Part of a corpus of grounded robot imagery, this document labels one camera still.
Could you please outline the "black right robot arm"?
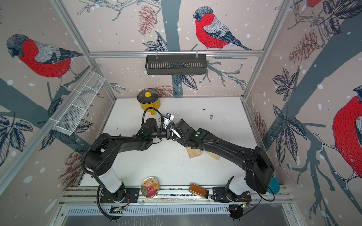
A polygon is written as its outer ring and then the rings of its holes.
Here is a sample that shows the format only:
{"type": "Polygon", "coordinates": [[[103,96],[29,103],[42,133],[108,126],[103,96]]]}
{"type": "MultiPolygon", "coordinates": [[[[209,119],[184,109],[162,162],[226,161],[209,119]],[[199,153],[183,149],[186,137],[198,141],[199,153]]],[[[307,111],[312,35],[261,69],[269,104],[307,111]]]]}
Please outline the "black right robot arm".
{"type": "Polygon", "coordinates": [[[259,194],[266,194],[274,174],[272,162],[264,149],[241,147],[218,138],[213,133],[199,128],[194,130],[186,121],[169,123],[165,128],[184,147],[207,151],[219,155],[245,171],[246,184],[259,194]]]}

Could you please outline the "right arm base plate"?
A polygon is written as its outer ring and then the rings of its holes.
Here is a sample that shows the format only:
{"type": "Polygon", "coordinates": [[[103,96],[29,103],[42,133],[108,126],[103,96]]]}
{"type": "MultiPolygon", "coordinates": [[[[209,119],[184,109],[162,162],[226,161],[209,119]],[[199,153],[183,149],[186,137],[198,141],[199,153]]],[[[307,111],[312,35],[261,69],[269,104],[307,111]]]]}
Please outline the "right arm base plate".
{"type": "Polygon", "coordinates": [[[250,192],[246,191],[241,195],[234,194],[230,189],[226,187],[213,187],[211,199],[215,202],[230,203],[230,202],[251,202],[250,192]]]}

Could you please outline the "pale wooden block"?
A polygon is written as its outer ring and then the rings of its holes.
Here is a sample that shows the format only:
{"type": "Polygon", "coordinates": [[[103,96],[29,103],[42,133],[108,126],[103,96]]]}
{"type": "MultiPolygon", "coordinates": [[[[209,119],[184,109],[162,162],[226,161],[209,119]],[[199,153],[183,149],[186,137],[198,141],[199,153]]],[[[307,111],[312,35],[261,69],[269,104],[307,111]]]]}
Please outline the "pale wooden block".
{"type": "Polygon", "coordinates": [[[193,149],[193,148],[187,147],[186,150],[187,150],[187,153],[188,153],[188,156],[190,159],[196,158],[196,157],[202,155],[201,150],[198,150],[198,149],[193,149]]]}

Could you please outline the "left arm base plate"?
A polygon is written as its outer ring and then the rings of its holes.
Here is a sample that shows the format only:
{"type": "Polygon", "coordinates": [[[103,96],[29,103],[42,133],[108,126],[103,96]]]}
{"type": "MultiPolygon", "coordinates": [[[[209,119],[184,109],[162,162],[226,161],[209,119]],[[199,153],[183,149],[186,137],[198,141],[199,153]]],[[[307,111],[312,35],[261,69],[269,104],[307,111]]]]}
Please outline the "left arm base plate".
{"type": "Polygon", "coordinates": [[[121,187],[115,193],[105,190],[100,193],[100,203],[137,203],[139,194],[139,187],[121,187]]]}

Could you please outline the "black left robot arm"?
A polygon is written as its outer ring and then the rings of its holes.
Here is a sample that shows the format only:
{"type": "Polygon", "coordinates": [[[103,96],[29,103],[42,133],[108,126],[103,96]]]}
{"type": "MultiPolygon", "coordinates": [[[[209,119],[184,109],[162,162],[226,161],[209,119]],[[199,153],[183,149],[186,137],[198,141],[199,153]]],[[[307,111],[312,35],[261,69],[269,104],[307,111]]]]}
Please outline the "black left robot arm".
{"type": "Polygon", "coordinates": [[[163,123],[158,127],[154,118],[142,123],[140,130],[131,137],[103,133],[85,151],[81,161],[82,170],[95,178],[100,187],[105,189],[115,202],[120,202],[126,194],[124,183],[113,169],[117,155],[128,151],[145,151],[154,144],[154,139],[171,139],[172,137],[172,130],[165,129],[163,123]]]}

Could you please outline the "wooden handle claw hammer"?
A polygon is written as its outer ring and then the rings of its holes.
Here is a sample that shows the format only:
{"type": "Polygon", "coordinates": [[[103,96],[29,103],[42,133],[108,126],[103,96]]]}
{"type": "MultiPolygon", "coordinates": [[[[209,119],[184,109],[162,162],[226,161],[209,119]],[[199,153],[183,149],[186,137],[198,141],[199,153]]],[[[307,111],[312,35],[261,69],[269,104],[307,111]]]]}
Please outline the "wooden handle claw hammer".
{"type": "MultiPolygon", "coordinates": [[[[171,129],[171,135],[172,135],[172,139],[177,141],[179,144],[181,144],[182,146],[184,147],[191,147],[191,142],[188,142],[186,141],[185,139],[185,136],[182,134],[182,131],[180,129],[175,129],[175,128],[172,128],[171,129]]],[[[216,159],[216,160],[219,160],[220,159],[220,156],[214,154],[214,153],[211,153],[211,152],[207,152],[207,151],[201,151],[202,153],[207,153],[208,155],[210,155],[212,158],[216,159]]]]}

